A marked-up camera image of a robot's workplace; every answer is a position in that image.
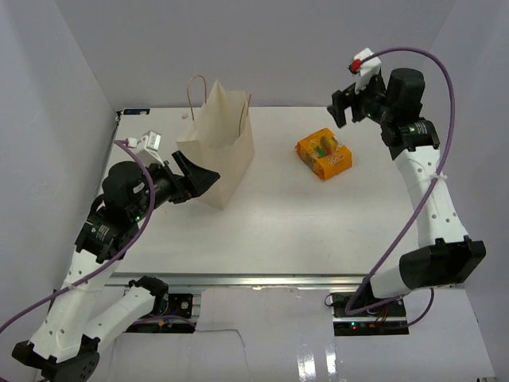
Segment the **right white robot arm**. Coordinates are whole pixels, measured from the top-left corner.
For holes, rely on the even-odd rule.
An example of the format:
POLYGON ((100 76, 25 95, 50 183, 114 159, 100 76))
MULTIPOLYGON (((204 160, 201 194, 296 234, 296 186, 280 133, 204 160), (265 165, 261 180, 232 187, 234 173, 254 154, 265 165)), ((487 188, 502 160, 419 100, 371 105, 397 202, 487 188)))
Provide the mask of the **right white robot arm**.
POLYGON ((431 121, 421 117, 425 80, 421 72, 397 68, 385 82, 379 70, 358 70, 356 81, 332 95, 328 112, 338 127, 370 119, 400 172, 414 212, 418 247, 402 255, 398 264, 377 272, 359 293, 360 310, 378 317, 389 298, 426 287, 464 283, 486 256, 481 240, 473 240, 460 222, 446 185, 440 161, 445 150, 431 121))

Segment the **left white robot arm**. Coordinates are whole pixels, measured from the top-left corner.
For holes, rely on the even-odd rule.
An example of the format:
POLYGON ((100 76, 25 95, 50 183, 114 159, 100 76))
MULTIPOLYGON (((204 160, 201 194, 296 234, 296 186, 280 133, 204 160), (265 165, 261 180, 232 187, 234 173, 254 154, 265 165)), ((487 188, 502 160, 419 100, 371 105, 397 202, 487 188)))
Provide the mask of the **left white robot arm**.
POLYGON ((96 318, 97 298, 141 235, 144 222, 165 202, 184 203, 206 193, 220 175, 190 162, 180 151, 168 162, 152 159, 114 164, 102 183, 103 192, 75 242, 64 293, 55 297, 40 329, 14 346, 12 356, 36 368, 48 381, 86 381, 99 364, 99 353, 139 318, 158 318, 168 308, 168 286, 151 276, 128 283, 128 292, 96 318))

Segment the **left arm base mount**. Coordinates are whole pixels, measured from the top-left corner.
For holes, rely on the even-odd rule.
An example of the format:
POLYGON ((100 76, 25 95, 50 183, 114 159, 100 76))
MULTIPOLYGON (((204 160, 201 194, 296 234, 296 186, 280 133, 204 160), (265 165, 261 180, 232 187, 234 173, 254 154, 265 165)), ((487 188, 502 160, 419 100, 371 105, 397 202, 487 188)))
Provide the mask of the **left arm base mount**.
POLYGON ((199 294, 170 294, 164 315, 178 316, 178 318, 165 318, 133 324, 126 332, 151 334, 193 333, 199 314, 199 294))

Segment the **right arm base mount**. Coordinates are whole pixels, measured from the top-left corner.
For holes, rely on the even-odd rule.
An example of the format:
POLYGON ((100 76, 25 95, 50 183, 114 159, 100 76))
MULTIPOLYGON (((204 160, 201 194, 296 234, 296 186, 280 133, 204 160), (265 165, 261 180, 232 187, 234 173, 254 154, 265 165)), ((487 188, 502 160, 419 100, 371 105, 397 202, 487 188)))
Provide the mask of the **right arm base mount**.
POLYGON ((357 315, 347 315, 345 307, 352 292, 332 292, 324 304, 332 311, 333 332, 336 337, 373 337, 407 335, 406 308, 403 301, 367 310, 357 315))

